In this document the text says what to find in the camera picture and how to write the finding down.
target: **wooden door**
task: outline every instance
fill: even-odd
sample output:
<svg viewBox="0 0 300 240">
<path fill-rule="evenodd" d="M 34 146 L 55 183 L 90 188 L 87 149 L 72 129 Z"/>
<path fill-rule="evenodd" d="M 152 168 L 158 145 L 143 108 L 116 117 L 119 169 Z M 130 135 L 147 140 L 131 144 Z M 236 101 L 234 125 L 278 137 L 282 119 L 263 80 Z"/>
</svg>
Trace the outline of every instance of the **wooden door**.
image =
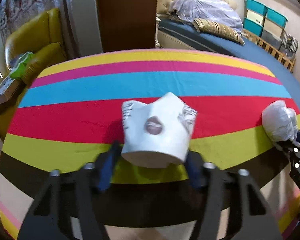
<svg viewBox="0 0 300 240">
<path fill-rule="evenodd" d="M 97 0 L 103 52 L 150 49 L 157 0 Z"/>
</svg>

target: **pink stripe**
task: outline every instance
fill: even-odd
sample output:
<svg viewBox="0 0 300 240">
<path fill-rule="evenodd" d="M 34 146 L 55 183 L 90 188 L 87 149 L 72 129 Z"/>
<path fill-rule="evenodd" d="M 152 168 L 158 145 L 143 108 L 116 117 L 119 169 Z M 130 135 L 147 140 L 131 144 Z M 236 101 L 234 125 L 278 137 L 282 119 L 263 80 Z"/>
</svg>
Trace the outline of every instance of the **pink stripe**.
<svg viewBox="0 0 300 240">
<path fill-rule="evenodd" d="M 300 189 L 295 187 L 293 196 L 291 196 L 285 205 L 275 214 L 277 220 L 279 220 L 285 213 L 289 211 L 290 203 L 293 202 L 300 195 Z"/>
<path fill-rule="evenodd" d="M 139 51 L 158 51 L 158 49 L 132 49 L 132 50 L 120 50 L 120 51 L 113 51 L 113 52 L 106 52 L 105 54 L 115 54 L 117 52 L 139 52 Z M 261 68 L 265 68 L 268 69 L 267 67 L 260 65 L 258 63 L 252 62 L 252 61 L 248 61 L 246 59 L 243 58 L 238 58 L 238 57 L 233 57 L 233 56 L 229 56 L 229 55 L 225 55 L 225 54 L 219 54 L 219 53 L 215 53 L 215 52 L 208 52 L 208 51 L 193 51 L 193 50 L 188 50 L 188 49 L 160 49 L 159 51 L 171 51 L 171 52 L 186 52 L 189 54 L 208 54 L 208 55 L 212 55 L 212 56 L 218 56 L 218 57 L 225 57 L 225 58 L 231 58 L 231 59 L 235 59 L 241 62 L 245 62 L 245 63 L 250 63 L 253 64 L 255 66 L 261 67 Z"/>
<path fill-rule="evenodd" d="M 0 211 L 10 220 L 10 222 L 17 228 L 20 229 L 21 222 L 16 219 L 12 213 L 5 207 L 5 205 L 0 201 Z"/>
<path fill-rule="evenodd" d="M 259 72 L 231 67 L 226 65 L 217 65 L 210 63 L 199 62 L 183 62 L 183 61 L 131 61 L 131 62 L 117 62 L 102 65 L 87 66 L 77 69 L 71 69 L 64 72 L 51 74 L 37 78 L 32 84 L 31 88 L 39 87 L 47 84 L 71 80 L 76 78 L 83 78 L 88 76 L 99 76 L 117 73 L 132 73 L 132 72 L 156 72 L 156 71 L 185 71 L 185 72 L 207 72 L 220 73 L 228 75 L 237 75 L 268 81 L 280 84 L 280 81 Z"/>
<path fill-rule="evenodd" d="M 283 240 L 286 240 L 291 235 L 291 233 L 294 230 L 294 228 L 296 227 L 298 221 L 299 220 L 297 218 L 295 218 L 291 221 L 291 223 L 288 225 L 286 230 L 282 233 Z"/>
</svg>

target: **curtain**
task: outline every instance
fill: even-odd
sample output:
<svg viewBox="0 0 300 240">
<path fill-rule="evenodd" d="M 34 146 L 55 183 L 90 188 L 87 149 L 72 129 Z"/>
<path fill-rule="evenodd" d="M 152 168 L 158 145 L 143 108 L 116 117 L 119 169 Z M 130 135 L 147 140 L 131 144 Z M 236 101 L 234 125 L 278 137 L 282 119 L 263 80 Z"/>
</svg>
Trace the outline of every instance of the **curtain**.
<svg viewBox="0 0 300 240">
<path fill-rule="evenodd" d="M 0 3 L 0 32 L 3 44 L 8 36 L 43 11 L 60 9 L 60 21 L 68 59 L 79 57 L 71 0 L 2 0 Z"/>
</svg>

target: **round table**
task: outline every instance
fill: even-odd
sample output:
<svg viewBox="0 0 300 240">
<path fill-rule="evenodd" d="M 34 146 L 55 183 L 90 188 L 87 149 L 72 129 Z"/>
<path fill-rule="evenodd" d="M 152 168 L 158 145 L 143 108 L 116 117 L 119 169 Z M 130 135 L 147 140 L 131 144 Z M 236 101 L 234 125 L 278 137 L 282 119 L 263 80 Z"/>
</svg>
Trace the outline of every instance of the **round table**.
<svg viewBox="0 0 300 240">
<path fill-rule="evenodd" d="M 83 57 L 38 76 L 16 110 L 0 160 L 0 217 L 10 235 L 17 238 L 50 171 L 75 171 L 106 152 L 113 140 L 124 142 L 122 102 L 150 103 L 167 92 L 198 112 L 190 149 L 221 169 L 248 169 L 281 232 L 289 229 L 300 191 L 289 177 L 288 161 L 261 126 L 261 113 L 282 99 L 297 112 L 300 128 L 300 111 L 290 94 L 261 65 L 220 54 L 159 49 Z M 93 197 L 96 217 L 107 225 L 111 239 L 127 234 L 187 239 L 200 217 L 201 201 L 184 166 L 147 169 L 122 158 L 111 187 Z M 75 208 L 69 213 L 80 239 Z"/>
</svg>

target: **white ceramic mug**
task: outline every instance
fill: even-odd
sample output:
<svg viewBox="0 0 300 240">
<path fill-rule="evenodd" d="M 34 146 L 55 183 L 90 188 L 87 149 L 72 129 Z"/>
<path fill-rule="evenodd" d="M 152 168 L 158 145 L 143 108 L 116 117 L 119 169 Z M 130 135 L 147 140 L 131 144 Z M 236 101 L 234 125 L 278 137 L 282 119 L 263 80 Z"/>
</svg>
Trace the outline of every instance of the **white ceramic mug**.
<svg viewBox="0 0 300 240">
<path fill-rule="evenodd" d="M 122 157 L 146 168 L 166 168 L 186 160 L 197 112 L 167 93 L 151 104 L 122 104 Z"/>
</svg>

